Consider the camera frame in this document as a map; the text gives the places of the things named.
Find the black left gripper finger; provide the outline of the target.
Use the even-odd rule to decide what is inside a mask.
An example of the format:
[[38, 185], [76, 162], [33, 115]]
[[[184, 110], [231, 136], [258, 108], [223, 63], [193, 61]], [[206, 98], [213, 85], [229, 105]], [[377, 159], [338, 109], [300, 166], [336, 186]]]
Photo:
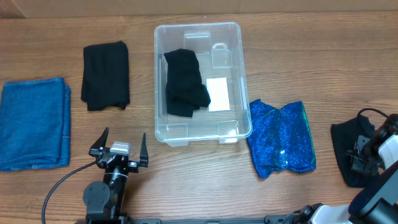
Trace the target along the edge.
[[141, 150], [140, 150], [140, 158], [139, 158], [139, 166], [140, 167], [148, 167], [149, 165], [149, 155], [146, 146], [146, 133], [143, 134], [142, 142], [141, 142]]
[[102, 135], [94, 142], [94, 144], [90, 147], [89, 155], [90, 156], [99, 156], [104, 148], [106, 147], [106, 141], [109, 134], [109, 128], [106, 127], [103, 131]]

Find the blue sparkly cloth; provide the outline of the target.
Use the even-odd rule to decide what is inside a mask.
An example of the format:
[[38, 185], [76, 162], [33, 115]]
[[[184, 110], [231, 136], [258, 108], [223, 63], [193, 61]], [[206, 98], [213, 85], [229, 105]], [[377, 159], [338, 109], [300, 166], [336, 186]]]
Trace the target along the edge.
[[257, 175], [289, 170], [299, 174], [317, 168], [310, 126], [302, 101], [275, 108], [261, 100], [250, 104], [252, 133], [247, 137]]

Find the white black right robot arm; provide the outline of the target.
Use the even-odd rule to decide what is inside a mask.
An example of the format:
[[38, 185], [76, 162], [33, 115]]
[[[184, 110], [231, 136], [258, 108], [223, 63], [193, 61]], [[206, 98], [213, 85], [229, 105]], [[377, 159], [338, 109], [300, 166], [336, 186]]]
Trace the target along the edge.
[[397, 223], [397, 115], [375, 128], [358, 113], [331, 126], [335, 156], [347, 186], [361, 191], [349, 205], [306, 205], [284, 223]]

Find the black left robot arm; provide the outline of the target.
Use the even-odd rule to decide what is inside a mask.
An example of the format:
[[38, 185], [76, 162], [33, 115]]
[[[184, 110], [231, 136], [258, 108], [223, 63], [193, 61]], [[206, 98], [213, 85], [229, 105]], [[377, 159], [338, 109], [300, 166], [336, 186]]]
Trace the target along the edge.
[[149, 165], [146, 137], [142, 137], [138, 161], [129, 159], [130, 144], [113, 142], [106, 146], [109, 129], [90, 147], [89, 155], [95, 164], [104, 169], [102, 181], [89, 184], [83, 192], [86, 205], [86, 223], [131, 223], [131, 218], [122, 212], [124, 195], [130, 173], [138, 173], [141, 167]]

